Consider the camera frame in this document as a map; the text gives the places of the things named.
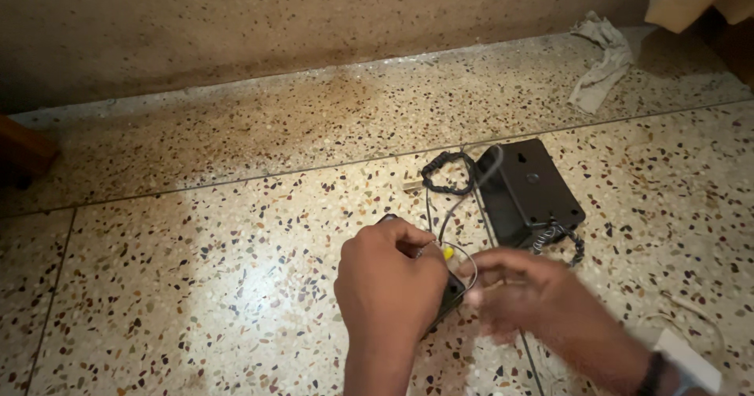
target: terrazzo wall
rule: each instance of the terrazzo wall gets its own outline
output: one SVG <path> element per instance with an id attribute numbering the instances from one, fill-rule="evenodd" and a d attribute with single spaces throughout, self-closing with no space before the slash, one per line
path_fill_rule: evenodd
<path id="1" fill-rule="evenodd" d="M 0 109 L 21 112 L 562 32 L 647 0 L 0 0 Z"/>

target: tile grout line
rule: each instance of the tile grout line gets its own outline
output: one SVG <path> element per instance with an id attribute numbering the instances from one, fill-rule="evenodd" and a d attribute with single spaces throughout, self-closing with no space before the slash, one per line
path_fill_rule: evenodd
<path id="1" fill-rule="evenodd" d="M 494 137 L 494 138 L 491 138 L 491 139 L 484 139 L 484 140 L 473 141 L 473 142 L 465 142 L 465 143 L 464 142 L 459 142 L 459 143 L 453 144 L 453 145 L 445 145 L 445 146 L 440 146 L 440 147 L 425 148 L 425 149 L 422 149 L 422 150 L 408 151 L 406 153 L 386 154 L 385 156 L 379 156 L 377 158 L 352 160 L 352 161 L 349 161 L 349 162 L 337 163 L 337 164 L 333 164 L 333 165 L 324 165 L 324 166 L 321 166 L 321 167 L 311 167 L 311 168 L 305 168 L 305 169 L 294 169 L 294 170 L 289 170 L 289 171 L 270 173 L 270 174 L 267 174 L 267 175 L 250 176 L 249 178 L 236 179 L 234 181 L 214 182 L 214 183 L 210 183 L 210 184 L 196 185 L 195 187 L 186 187 L 184 189 L 172 189 L 172 190 L 156 191 L 154 193 L 136 194 L 136 195 L 133 195 L 133 196 L 125 196 L 125 197 L 122 197 L 122 198 L 114 198 L 114 199 L 109 199 L 109 200 L 98 200 L 98 201 L 92 201 L 92 202 L 88 202 L 88 203 L 77 203 L 77 204 L 74 203 L 74 204 L 71 204 L 71 205 L 68 205 L 68 206 L 55 207 L 55 208 L 52 208 L 52 209 L 39 209 L 39 210 L 35 210 L 35 211 L 32 211 L 32 212 L 18 213 L 18 214 L 9 215 L 9 216 L 0 216 L 0 218 L 1 219 L 5 219 L 5 218 L 17 218 L 17 217 L 21 217 L 21 216 L 35 215 L 37 213 L 50 213 L 50 212 L 55 212 L 57 210 L 75 209 L 75 208 L 80 208 L 80 207 L 96 206 L 98 204 L 107 204 L 107 203 L 115 203 L 115 202 L 124 201 L 124 200 L 133 200 L 133 199 L 137 199 L 137 198 L 147 198 L 147 197 L 162 196 L 163 194 L 173 194 L 173 193 L 179 193 L 179 192 L 182 192 L 182 191 L 208 189 L 210 187 L 217 187 L 217 186 L 221 186 L 221 185 L 228 185 L 228 184 L 234 184 L 234 183 L 240 183 L 240 182 L 255 181 L 257 179 L 264 179 L 264 178 L 275 178 L 275 177 L 278 177 L 278 176 L 290 175 L 290 174 L 300 173 L 300 172 L 311 172 L 311 171 L 320 170 L 320 169 L 346 167 L 346 166 L 349 166 L 349 165 L 354 165 L 356 163 L 371 162 L 373 160 L 384 160 L 384 159 L 390 159 L 390 158 L 399 158 L 399 157 L 402 157 L 402 156 L 410 156 L 411 154 L 427 153 L 427 152 L 433 151 L 433 150 L 446 150 L 446 149 L 453 149 L 453 148 L 456 149 L 456 148 L 459 148 L 459 147 L 462 147 L 462 146 L 474 147 L 474 146 L 477 146 L 477 145 L 488 144 L 488 143 L 495 142 L 495 141 L 504 141 L 504 140 L 507 140 L 507 139 L 525 138 L 525 137 L 530 137 L 530 136 L 540 136 L 540 135 L 543 135 L 543 134 L 546 134 L 546 133 L 549 133 L 549 132 L 571 131 L 571 130 L 577 130 L 579 128 L 595 127 L 595 126 L 598 126 L 598 125 L 606 125 L 606 124 L 609 124 L 609 123 L 616 123 L 616 122 L 620 122 L 620 121 L 633 121 L 633 120 L 636 120 L 636 119 L 643 119 L 643 118 L 646 118 L 646 117 L 662 116 L 662 115 L 665 115 L 665 114 L 673 114 L 673 113 L 680 113 L 680 112 L 689 112 L 689 111 L 698 110 L 698 109 L 714 108 L 714 107 L 720 107 L 720 106 L 724 106 L 724 105 L 732 105 L 732 104 L 737 104 L 737 103 L 742 103 L 742 102 L 752 102 L 752 101 L 754 101 L 754 98 L 737 100 L 737 101 L 733 101 L 733 102 L 719 102 L 719 103 L 709 104 L 709 105 L 705 104 L 703 106 L 697 106 L 697 107 L 694 107 L 694 108 L 681 108 L 681 109 L 671 110 L 671 111 L 667 111 L 667 112 L 652 112 L 652 113 L 643 114 L 643 115 L 640 115 L 640 116 L 619 117 L 619 118 L 616 118 L 616 119 L 610 119 L 608 121 L 601 121 L 601 122 L 595 122 L 595 123 L 582 123 L 580 125 L 565 126 L 563 128 L 555 128 L 555 129 L 551 129 L 551 130 L 524 132 L 523 134 L 512 134 L 512 135 L 509 135 L 509 136 L 498 136 L 498 137 Z"/>
<path id="2" fill-rule="evenodd" d="M 60 267 L 57 269 L 57 276 L 55 276 L 55 286 L 53 287 L 52 295 L 50 296 L 50 304 L 48 305 L 48 311 L 47 314 L 44 316 L 44 324 L 42 325 L 42 333 L 39 336 L 39 343 L 37 344 L 37 352 L 34 354 L 34 360 L 32 362 L 32 369 L 29 371 L 29 378 L 26 381 L 26 391 L 24 391 L 24 396 L 28 396 L 29 392 L 32 389 L 32 378 L 34 377 L 34 369 L 37 367 L 37 360 L 39 359 L 39 355 L 42 352 L 42 342 L 44 341 L 44 331 L 47 329 L 47 324 L 50 321 L 50 314 L 52 313 L 52 305 L 55 302 L 55 294 L 58 290 L 58 285 L 60 284 L 60 275 L 62 273 L 62 265 L 66 260 L 66 255 L 68 254 L 68 243 L 71 240 L 71 234 L 73 234 L 73 222 L 76 220 L 76 212 L 78 208 L 73 208 L 73 213 L 71 214 L 71 223 L 68 226 L 68 235 L 66 236 L 66 243 L 62 248 L 62 256 L 60 257 Z"/>
<path id="3" fill-rule="evenodd" d="M 492 239 L 492 232 L 489 229 L 489 226 L 487 225 L 487 216 L 485 215 L 485 209 L 486 207 L 483 207 L 482 200 L 479 194 L 479 187 L 474 186 L 474 198 L 476 199 L 476 206 L 479 208 L 479 213 L 482 215 L 482 221 L 484 223 L 484 229 L 487 231 L 487 238 L 489 238 L 489 243 L 492 245 L 493 239 Z M 529 351 L 529 343 L 526 342 L 526 336 L 524 335 L 524 332 L 522 329 L 519 328 L 519 334 L 521 334 L 521 339 L 523 340 L 523 348 L 526 350 L 526 357 L 529 358 L 529 365 L 532 367 L 532 374 L 534 375 L 534 381 L 537 383 L 537 389 L 539 389 L 539 396 L 544 396 L 544 390 L 542 390 L 542 383 L 539 380 L 539 372 L 537 372 L 537 367 L 534 365 L 534 359 L 532 357 L 532 353 Z"/>

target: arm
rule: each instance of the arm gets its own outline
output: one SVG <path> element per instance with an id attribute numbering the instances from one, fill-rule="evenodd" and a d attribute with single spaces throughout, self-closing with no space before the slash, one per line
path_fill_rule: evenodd
<path id="1" fill-rule="evenodd" d="M 439 310 L 448 268 L 434 236 L 395 218 L 341 249 L 335 297 L 348 329 L 344 396 L 403 396 L 414 351 Z M 409 258 L 397 246 L 424 247 Z"/>
<path id="2" fill-rule="evenodd" d="M 482 330 L 503 340 L 506 333 L 522 328 L 605 390 L 637 394 L 652 353 L 563 264 L 510 249 L 486 250 L 474 258 L 482 286 L 471 289 L 467 301 L 479 309 Z M 473 270 L 466 263 L 458 274 Z M 666 364 L 655 395 L 672 396 L 678 387 L 679 372 Z M 706 393 L 694 389 L 686 394 Z"/>

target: white cloth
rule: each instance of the white cloth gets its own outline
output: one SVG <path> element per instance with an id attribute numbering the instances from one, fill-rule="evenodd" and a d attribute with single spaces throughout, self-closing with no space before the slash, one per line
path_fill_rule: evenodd
<path id="1" fill-rule="evenodd" d="M 605 50 L 602 61 L 578 80 L 568 99 L 568 106 L 575 111 L 594 115 L 608 91 L 633 64 L 633 55 L 626 37 L 595 12 L 587 13 L 587 20 L 573 27 L 571 34 L 585 37 Z"/>

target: floor tile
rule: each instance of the floor tile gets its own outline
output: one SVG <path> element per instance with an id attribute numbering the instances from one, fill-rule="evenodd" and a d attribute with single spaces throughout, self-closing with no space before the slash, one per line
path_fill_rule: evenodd
<path id="1" fill-rule="evenodd" d="M 745 102 L 540 137 L 587 213 L 579 278 L 626 327 L 673 329 L 732 389 L 746 391 L 754 381 L 752 112 L 754 102 Z M 568 241 L 546 251 L 566 260 L 572 253 Z M 726 346 L 662 290 L 711 315 Z M 643 319 L 657 312 L 673 315 L 680 330 Z M 545 394 L 589 394 L 586 381 L 548 356 L 533 344 Z"/>
<path id="2" fill-rule="evenodd" d="M 595 117 L 566 107 L 602 52 L 549 35 L 14 115 L 62 154 L 29 212 L 751 97 L 701 41 L 624 29 L 636 66 Z"/>
<path id="3" fill-rule="evenodd" d="M 385 213 L 426 226 L 401 180 L 436 154 L 80 208 L 30 394 L 339 394 L 339 249 Z M 482 222 L 470 198 L 445 239 L 488 247 Z M 523 348 L 475 339 L 474 319 L 421 343 L 410 394 L 537 394 Z"/>
<path id="4" fill-rule="evenodd" d="M 0 219 L 0 394 L 24 394 L 72 210 Z"/>

